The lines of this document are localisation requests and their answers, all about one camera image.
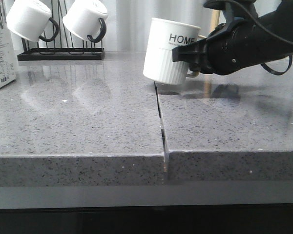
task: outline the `white mug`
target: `white mug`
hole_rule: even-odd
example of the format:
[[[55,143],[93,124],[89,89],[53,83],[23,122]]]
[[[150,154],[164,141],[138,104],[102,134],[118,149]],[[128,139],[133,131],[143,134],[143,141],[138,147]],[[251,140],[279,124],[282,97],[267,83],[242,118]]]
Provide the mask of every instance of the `white mug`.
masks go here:
[[[63,17],[63,24],[80,39],[97,43],[105,36],[107,17],[107,9],[99,0],[75,0]]]
[[[56,30],[54,35],[47,39],[41,34],[49,21]],[[51,10],[39,0],[16,0],[6,16],[6,23],[10,31],[34,42],[39,39],[53,41],[59,32],[59,25],[52,19]]]
[[[160,83],[183,83],[189,64],[173,62],[172,49],[196,42],[200,29],[190,24],[152,18],[143,75]]]

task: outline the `mug rack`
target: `mug rack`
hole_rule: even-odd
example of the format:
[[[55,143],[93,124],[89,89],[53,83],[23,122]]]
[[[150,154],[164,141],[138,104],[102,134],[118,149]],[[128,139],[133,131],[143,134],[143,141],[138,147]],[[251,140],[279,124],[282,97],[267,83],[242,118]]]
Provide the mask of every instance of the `mug rack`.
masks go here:
[[[25,39],[21,39],[24,52],[17,55],[18,61],[34,61],[34,60],[102,60],[104,58],[103,42],[101,40],[100,47],[90,41],[73,36],[63,25],[63,16],[67,14],[66,0],[50,0],[52,18],[54,18],[59,26],[59,34],[52,42],[37,42],[36,47]],[[75,47],[74,43],[82,44],[82,47]]]

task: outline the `carton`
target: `carton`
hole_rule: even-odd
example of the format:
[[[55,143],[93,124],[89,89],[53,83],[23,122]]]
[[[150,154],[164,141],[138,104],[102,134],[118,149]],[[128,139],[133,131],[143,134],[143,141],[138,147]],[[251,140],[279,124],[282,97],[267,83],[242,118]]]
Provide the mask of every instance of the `carton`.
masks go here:
[[[16,79],[17,59],[7,28],[3,0],[0,0],[0,88]]]

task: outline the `black mug handle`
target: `black mug handle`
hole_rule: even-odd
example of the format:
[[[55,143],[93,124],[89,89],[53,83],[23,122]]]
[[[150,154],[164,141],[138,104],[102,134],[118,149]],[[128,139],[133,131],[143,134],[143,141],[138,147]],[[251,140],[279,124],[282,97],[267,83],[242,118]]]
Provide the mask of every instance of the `black mug handle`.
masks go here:
[[[91,35],[87,36],[89,41],[94,42],[94,43],[100,42],[106,34],[106,23],[105,23],[104,19],[99,18],[99,22],[100,22],[101,28],[100,28],[100,34],[97,36],[97,38],[94,39]]]
[[[47,39],[47,38],[45,38],[45,37],[43,37],[43,36],[39,36],[39,39],[41,39],[41,40],[43,40],[43,41],[45,41],[45,42],[51,42],[51,41],[53,41],[53,40],[56,38],[56,36],[58,35],[59,30],[60,30],[60,27],[59,27],[58,23],[57,23],[54,19],[49,18],[49,21],[50,21],[50,22],[53,24],[53,26],[55,27],[55,32],[54,32],[54,35],[53,35],[50,39]]]

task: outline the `gray countertop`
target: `gray countertop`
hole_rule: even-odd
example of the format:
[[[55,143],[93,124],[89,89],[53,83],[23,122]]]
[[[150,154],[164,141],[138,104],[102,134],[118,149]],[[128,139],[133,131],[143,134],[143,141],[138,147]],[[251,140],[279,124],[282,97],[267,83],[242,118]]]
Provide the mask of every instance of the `gray countertop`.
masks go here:
[[[293,180],[293,68],[155,89],[143,63],[20,62],[0,90],[0,187]]]

